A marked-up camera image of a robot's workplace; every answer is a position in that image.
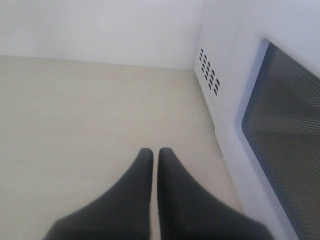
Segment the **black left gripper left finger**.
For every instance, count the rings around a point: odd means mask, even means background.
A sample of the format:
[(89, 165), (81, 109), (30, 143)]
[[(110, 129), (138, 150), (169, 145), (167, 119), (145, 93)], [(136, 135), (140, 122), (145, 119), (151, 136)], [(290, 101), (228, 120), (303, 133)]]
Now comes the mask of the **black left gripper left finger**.
[(46, 240), (148, 240), (153, 152), (141, 148), (132, 165), (103, 195), (57, 220)]

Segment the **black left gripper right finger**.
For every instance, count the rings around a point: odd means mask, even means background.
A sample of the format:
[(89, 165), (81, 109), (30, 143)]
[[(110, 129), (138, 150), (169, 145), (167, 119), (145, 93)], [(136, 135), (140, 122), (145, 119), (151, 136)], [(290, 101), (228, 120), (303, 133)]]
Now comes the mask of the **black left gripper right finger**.
[(159, 150), (157, 205), (163, 240), (272, 240), (266, 226), (202, 187), (171, 148)]

